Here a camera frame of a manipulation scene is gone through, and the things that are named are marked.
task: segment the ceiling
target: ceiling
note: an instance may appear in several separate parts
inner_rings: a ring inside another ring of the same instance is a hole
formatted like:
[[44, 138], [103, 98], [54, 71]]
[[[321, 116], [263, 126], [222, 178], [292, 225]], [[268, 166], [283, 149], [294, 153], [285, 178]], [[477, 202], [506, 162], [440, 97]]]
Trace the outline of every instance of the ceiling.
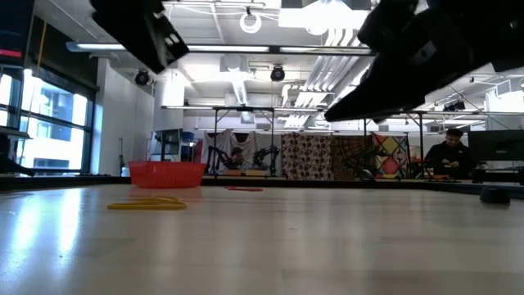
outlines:
[[[209, 6], [200, 7], [166, 6], [166, 10], [167, 16], [186, 43], [296, 46], [324, 45], [326, 43], [328, 34], [316, 36], [309, 34], [305, 29], [279, 27], [276, 19], [280, 0], [264, 0], [264, 3], [264, 10], [253, 8], [253, 11], [264, 13], [275, 20], [263, 17], [261, 29], [255, 34], [248, 34], [241, 29], [240, 19], [245, 14], [245, 9], [242, 7], [217, 7], [210, 2]], [[89, 0], [36, 0], [35, 11], [50, 25], [75, 41], [81, 43], [115, 42], [91, 19], [93, 9], [89, 5]], [[190, 103], [192, 100], [202, 98], [225, 98], [227, 93], [233, 92], [230, 82], [216, 78], [222, 56], [220, 54], [189, 54], [178, 62], [176, 65], [178, 70], [188, 80], [186, 98]], [[110, 58], [112, 66], [130, 79], [134, 78], [139, 68], [144, 67], [127, 52], [105, 54], [103, 57]], [[280, 95], [285, 84], [270, 81], [269, 75], [273, 65], [283, 66], [286, 71], [284, 82], [303, 84], [318, 60], [318, 57], [292, 55], [246, 55], [246, 57], [249, 60], [249, 68], [253, 71], [252, 79], [245, 82], [246, 91], [273, 95]], [[354, 70], [354, 67], [349, 67], [338, 73], [341, 78], [334, 92], [341, 92], [346, 85], [351, 83], [351, 79], [343, 78], [355, 77], [358, 73], [354, 73]], [[524, 76], [524, 71], [515, 70], [511, 74]], [[476, 78], [475, 83], [470, 81], [472, 76]], [[486, 66], [457, 80], [451, 85], [453, 88], [445, 87], [429, 94], [426, 99], [427, 104], [422, 106], [422, 109], [430, 109], [435, 106], [435, 102], [441, 102], [443, 99], [456, 98], [453, 95], [466, 90], [473, 104], [482, 107], [482, 94], [493, 85], [479, 82], [497, 83], [497, 81], [500, 81], [500, 75], [497, 75], [492, 67]], [[400, 87], [406, 87], [406, 91], [409, 91], [409, 82], [407, 81], [406, 85], [400, 85]]]

